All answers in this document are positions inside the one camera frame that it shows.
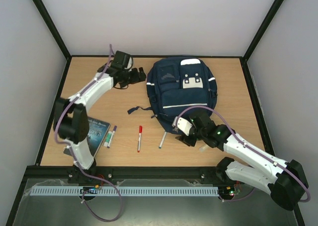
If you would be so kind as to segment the green cap marker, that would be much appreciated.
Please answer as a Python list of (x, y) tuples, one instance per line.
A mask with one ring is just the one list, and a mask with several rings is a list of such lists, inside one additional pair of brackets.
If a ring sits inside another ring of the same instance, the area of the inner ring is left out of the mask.
[(167, 131), (165, 131), (164, 134), (163, 134), (163, 137), (162, 137), (162, 139), (160, 141), (160, 144), (159, 144), (159, 149), (162, 149), (162, 146), (163, 146), (163, 143), (164, 143), (164, 141), (166, 139), (166, 136), (167, 136)]

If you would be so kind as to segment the navy blue backpack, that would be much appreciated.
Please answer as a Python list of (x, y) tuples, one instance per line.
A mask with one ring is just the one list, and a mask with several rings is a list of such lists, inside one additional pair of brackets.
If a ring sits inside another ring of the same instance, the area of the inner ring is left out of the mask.
[(172, 123), (182, 111), (191, 106), (217, 104), (217, 82), (209, 67), (195, 57), (179, 56), (161, 59), (147, 74), (147, 96), (150, 106), (136, 106), (128, 114), (142, 109), (151, 110), (168, 133), (180, 135)]

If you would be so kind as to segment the dark blue Wuthering Heights book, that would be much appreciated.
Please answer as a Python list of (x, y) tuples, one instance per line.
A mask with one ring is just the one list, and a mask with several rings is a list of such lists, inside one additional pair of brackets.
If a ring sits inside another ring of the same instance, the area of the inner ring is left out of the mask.
[(103, 145), (110, 123), (88, 117), (89, 128), (80, 128), (80, 137), (85, 136), (91, 155), (95, 158), (100, 147)]

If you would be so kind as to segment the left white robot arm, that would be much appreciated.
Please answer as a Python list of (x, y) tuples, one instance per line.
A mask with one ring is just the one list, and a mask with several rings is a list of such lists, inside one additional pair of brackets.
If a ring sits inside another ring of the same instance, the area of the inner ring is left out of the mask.
[(110, 52), (91, 81), (68, 98), (55, 101), (54, 139), (65, 144), (74, 159), (74, 165), (82, 170), (90, 169), (96, 163), (90, 153), (87, 136), (89, 133), (88, 111), (95, 102), (117, 84), (125, 88), (146, 80), (142, 67), (133, 67), (133, 57), (127, 53)]

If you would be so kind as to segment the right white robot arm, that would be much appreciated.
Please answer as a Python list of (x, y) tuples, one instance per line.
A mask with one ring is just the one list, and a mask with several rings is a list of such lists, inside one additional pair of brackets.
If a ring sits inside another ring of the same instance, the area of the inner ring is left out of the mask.
[(173, 127), (188, 146), (203, 141), (211, 148), (234, 155), (245, 162), (225, 157), (218, 164), (217, 178), (222, 182), (240, 181), (267, 193), (281, 208), (292, 211), (299, 202), (311, 199), (302, 165), (277, 158), (245, 140), (227, 123), (216, 125), (205, 111), (195, 111), (186, 120), (175, 117)]

